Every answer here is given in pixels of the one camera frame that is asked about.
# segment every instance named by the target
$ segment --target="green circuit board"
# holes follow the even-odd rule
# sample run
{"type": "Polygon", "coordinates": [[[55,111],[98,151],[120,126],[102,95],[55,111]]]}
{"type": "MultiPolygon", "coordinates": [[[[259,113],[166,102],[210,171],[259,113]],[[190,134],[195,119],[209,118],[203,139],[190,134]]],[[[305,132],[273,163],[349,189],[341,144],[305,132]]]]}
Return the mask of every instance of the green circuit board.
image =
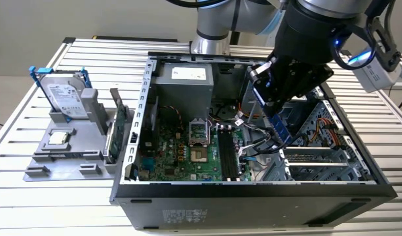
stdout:
{"type": "MultiPolygon", "coordinates": [[[[178,139],[175,128],[161,125],[159,148],[153,167],[142,166],[142,180],[150,181],[222,181],[219,138],[211,129],[209,147],[189,146],[189,132],[178,139]]],[[[242,130],[235,130],[234,140],[243,140],[242,130]]],[[[250,170],[241,175],[241,181],[250,181],[250,170]]]]}

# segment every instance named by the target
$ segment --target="blue led light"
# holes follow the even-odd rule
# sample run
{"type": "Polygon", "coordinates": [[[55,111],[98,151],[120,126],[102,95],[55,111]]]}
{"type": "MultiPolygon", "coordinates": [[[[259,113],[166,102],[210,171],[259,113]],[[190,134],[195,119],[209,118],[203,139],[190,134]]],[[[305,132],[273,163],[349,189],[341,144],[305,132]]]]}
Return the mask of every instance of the blue led light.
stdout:
{"type": "Polygon", "coordinates": [[[352,65],[356,62],[362,61],[362,60],[366,61],[369,59],[370,55],[372,55],[372,51],[361,53],[358,56],[356,56],[350,59],[350,61],[348,62],[349,65],[352,65]]]}

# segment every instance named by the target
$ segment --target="gray floor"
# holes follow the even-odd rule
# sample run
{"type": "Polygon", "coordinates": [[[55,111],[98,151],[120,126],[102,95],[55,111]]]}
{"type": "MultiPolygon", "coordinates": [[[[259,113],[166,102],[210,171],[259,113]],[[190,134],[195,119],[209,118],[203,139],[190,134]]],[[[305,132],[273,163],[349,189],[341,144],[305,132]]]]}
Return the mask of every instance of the gray floor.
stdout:
{"type": "Polygon", "coordinates": [[[32,84],[28,76],[0,76],[0,123],[6,123],[32,84]]]}

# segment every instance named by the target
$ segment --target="orange wire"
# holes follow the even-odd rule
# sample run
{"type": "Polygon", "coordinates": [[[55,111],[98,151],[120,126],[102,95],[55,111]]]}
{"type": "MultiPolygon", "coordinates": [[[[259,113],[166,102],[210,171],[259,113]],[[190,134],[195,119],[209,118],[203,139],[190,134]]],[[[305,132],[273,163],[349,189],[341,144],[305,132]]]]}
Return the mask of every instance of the orange wire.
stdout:
{"type": "Polygon", "coordinates": [[[249,113],[245,113],[243,110],[242,110],[242,104],[239,103],[239,111],[243,113],[243,116],[249,117],[250,114],[249,113]]]}
{"type": "MultiPolygon", "coordinates": [[[[323,119],[325,119],[330,124],[333,124],[333,122],[331,122],[330,119],[327,119],[327,118],[323,118],[323,119]]],[[[339,141],[339,139],[338,139],[337,134],[334,133],[333,130],[329,130],[329,131],[330,131],[331,137],[333,137],[333,139],[334,139],[334,141],[335,141],[335,144],[339,146],[339,145],[341,145],[341,141],[339,141]]]]}

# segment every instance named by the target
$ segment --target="wire bundle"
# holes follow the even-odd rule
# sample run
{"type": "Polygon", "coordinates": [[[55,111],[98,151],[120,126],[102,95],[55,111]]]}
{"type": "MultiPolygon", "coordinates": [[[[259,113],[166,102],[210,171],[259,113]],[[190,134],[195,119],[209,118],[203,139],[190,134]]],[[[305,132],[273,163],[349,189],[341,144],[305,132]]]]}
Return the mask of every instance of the wire bundle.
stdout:
{"type": "Polygon", "coordinates": [[[170,108],[170,109],[173,109],[178,113],[179,121],[181,121],[181,129],[183,130],[183,121],[182,121],[182,115],[181,115],[179,110],[175,107],[173,107],[173,106],[162,106],[162,108],[170,108]]]}
{"type": "MultiPolygon", "coordinates": [[[[318,135],[319,135],[319,132],[321,132],[321,126],[319,126],[319,122],[323,122],[325,125],[330,125],[333,124],[331,120],[327,119],[327,118],[318,118],[317,120],[317,132],[314,133],[311,139],[310,139],[310,143],[313,143],[313,141],[317,139],[318,135]]],[[[341,145],[341,141],[338,139],[338,136],[337,134],[334,133],[334,130],[333,129],[329,129],[329,133],[330,133],[330,136],[331,136],[331,139],[333,139],[333,142],[337,146],[341,145]]]]}

